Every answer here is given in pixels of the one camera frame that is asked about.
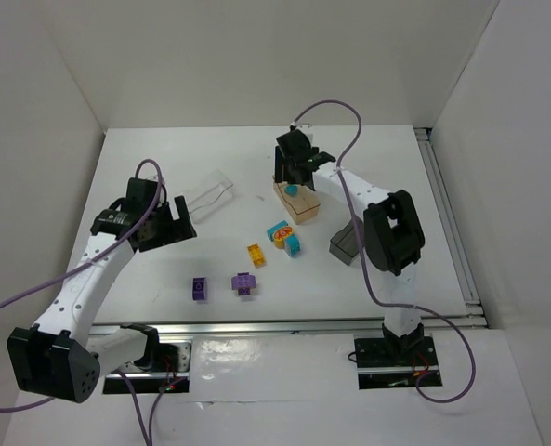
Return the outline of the yellow orange printed lego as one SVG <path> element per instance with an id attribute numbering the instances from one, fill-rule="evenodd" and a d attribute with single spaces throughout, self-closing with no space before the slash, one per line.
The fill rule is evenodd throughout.
<path id="1" fill-rule="evenodd" d="M 273 233 L 273 243 L 279 249 L 283 249 L 285 246 L 285 240 L 294 234 L 294 230 L 289 225 L 283 226 L 277 229 Z"/>

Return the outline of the curved teal lego brick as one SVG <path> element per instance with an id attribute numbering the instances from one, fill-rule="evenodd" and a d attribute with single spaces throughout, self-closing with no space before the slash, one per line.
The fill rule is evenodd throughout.
<path id="1" fill-rule="evenodd" d="M 270 241 L 273 241 L 274 239 L 274 234 L 277 230 L 280 230 L 281 228 L 285 227 L 288 225 L 288 222 L 286 220 L 283 220 L 277 224 L 275 224 L 274 226 L 272 226 L 271 228 L 269 228 L 267 230 L 267 236 L 269 238 Z"/>

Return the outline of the long teal lego brick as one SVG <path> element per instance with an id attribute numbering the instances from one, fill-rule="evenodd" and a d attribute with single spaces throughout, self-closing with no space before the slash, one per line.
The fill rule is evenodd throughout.
<path id="1" fill-rule="evenodd" d="M 301 243 L 295 234 L 289 234 L 283 239 L 283 249 L 289 257 L 295 257 L 301 252 Z"/>

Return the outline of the small teal lego brick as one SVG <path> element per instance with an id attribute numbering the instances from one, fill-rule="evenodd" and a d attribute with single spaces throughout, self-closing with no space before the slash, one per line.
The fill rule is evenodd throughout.
<path id="1" fill-rule="evenodd" d="M 287 185 L 284 188 L 284 192 L 290 197 L 295 197 L 298 194 L 298 187 L 297 185 Z"/>

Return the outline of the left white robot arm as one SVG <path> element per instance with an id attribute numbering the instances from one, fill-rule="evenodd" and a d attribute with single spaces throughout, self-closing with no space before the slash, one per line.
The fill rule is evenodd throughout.
<path id="1" fill-rule="evenodd" d="M 95 217 L 76 274 L 30 328 L 11 332 L 7 351 L 20 390 L 82 403 L 102 376 L 125 364 L 142 371 L 156 365 L 164 347 L 148 325 L 126 323 L 99 341 L 89 333 L 135 254 L 195 237 L 185 197 L 168 202 L 163 193 L 155 181 L 130 178 L 125 196 Z"/>

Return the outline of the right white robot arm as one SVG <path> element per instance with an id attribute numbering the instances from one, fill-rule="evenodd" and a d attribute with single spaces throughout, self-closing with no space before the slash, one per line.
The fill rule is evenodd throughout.
<path id="1" fill-rule="evenodd" d="M 385 309 L 387 343 L 398 352 L 418 344 L 424 332 L 414 302 L 414 276 L 425 235 L 411 194 L 381 189 L 339 166 L 298 128 L 276 141 L 275 182 L 306 186 L 348 202 L 358 254 L 387 280 L 388 299 L 379 304 Z"/>

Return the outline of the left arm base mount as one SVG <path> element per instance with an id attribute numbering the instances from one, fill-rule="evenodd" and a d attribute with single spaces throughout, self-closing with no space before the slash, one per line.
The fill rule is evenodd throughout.
<path id="1" fill-rule="evenodd" d="M 184 394 L 190 391 L 192 343 L 176 340 L 161 343 L 154 362 L 147 368 L 124 364 L 120 371 L 130 380 L 137 394 Z"/>

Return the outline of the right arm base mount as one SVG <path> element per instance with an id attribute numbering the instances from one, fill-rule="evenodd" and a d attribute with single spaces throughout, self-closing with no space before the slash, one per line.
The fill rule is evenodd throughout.
<path id="1" fill-rule="evenodd" d="M 442 378 L 435 344 L 426 336 L 411 353 L 393 359 L 382 338 L 356 338 L 348 360 L 357 367 L 360 390 L 415 387 L 441 387 Z"/>

